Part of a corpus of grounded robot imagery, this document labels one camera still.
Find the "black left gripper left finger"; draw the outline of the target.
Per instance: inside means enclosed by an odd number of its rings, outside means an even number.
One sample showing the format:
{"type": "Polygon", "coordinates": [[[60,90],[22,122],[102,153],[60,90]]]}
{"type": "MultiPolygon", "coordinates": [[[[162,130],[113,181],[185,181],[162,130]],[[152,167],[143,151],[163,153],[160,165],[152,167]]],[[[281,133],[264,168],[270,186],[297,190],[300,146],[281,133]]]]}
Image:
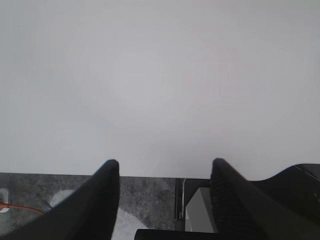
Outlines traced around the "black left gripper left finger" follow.
{"type": "Polygon", "coordinates": [[[1,239],[110,240],[119,201],[119,163],[111,159],[53,209],[1,239]]]}

